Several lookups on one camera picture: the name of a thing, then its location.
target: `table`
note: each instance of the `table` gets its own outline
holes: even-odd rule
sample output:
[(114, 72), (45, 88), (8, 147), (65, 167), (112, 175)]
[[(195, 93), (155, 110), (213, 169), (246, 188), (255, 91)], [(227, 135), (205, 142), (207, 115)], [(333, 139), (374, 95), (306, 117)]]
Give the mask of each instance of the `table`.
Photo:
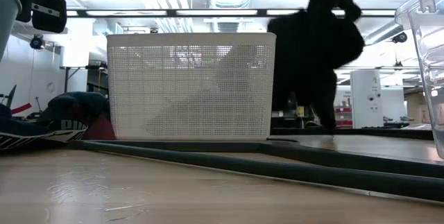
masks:
[[(261, 154), (218, 154), (293, 162)], [(85, 150), (0, 157), (2, 224), (442, 223), (443, 205)]]

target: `transparent bin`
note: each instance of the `transparent bin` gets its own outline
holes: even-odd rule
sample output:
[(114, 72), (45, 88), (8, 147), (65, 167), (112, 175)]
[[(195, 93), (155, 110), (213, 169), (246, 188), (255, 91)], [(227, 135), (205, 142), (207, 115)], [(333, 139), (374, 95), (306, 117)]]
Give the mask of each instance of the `transparent bin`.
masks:
[(22, 11), (20, 0), (0, 0), (0, 61), (3, 57), (15, 18)]
[(409, 0), (395, 18), (413, 32), (436, 149), (444, 158), (444, 0)]

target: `dark silhouette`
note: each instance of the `dark silhouette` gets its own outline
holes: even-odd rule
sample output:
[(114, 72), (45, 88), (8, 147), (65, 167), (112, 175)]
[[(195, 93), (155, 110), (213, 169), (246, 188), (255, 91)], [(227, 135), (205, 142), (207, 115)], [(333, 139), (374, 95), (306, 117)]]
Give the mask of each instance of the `dark silhouette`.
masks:
[[(344, 9), (338, 18), (332, 9)], [(321, 125), (334, 133), (334, 69), (356, 60), (364, 39), (355, 26), (361, 9), (352, 0), (310, 0), (306, 10), (272, 19), (268, 32), (275, 33), (273, 110), (288, 110), (291, 92), (298, 105), (313, 107)]]

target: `clear plastic container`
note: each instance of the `clear plastic container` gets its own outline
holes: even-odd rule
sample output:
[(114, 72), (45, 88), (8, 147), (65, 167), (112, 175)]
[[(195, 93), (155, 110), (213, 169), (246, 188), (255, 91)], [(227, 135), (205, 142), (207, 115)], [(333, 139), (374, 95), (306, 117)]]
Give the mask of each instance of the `clear plastic container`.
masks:
[(436, 149), (444, 158), (444, 0), (409, 0), (395, 18), (413, 32)]

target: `white box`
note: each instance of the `white box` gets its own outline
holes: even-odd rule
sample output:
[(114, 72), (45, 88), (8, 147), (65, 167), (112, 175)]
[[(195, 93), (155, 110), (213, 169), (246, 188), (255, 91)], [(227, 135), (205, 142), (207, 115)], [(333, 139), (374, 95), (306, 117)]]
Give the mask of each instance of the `white box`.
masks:
[(274, 53), (271, 33), (108, 36), (117, 138), (266, 139)]

